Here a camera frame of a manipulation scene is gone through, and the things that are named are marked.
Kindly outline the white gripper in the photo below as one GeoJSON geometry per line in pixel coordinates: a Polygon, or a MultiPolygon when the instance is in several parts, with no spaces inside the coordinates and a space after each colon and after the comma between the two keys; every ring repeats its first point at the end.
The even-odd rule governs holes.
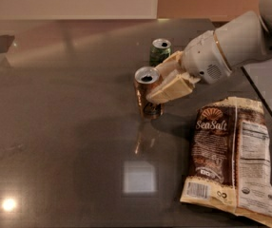
{"type": "Polygon", "coordinates": [[[156,69],[163,80],[147,95],[147,99],[156,105],[190,94],[201,80],[214,84],[232,73],[213,30],[193,39],[184,52],[171,54],[156,69]]]}

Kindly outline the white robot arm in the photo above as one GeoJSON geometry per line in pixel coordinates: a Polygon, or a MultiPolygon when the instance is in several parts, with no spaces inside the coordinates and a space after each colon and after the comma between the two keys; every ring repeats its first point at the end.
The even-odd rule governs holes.
{"type": "Polygon", "coordinates": [[[214,84],[238,67],[271,58],[272,0],[260,0],[258,12],[206,31],[157,65],[162,81],[146,98],[164,104],[190,94],[199,82],[214,84]]]}

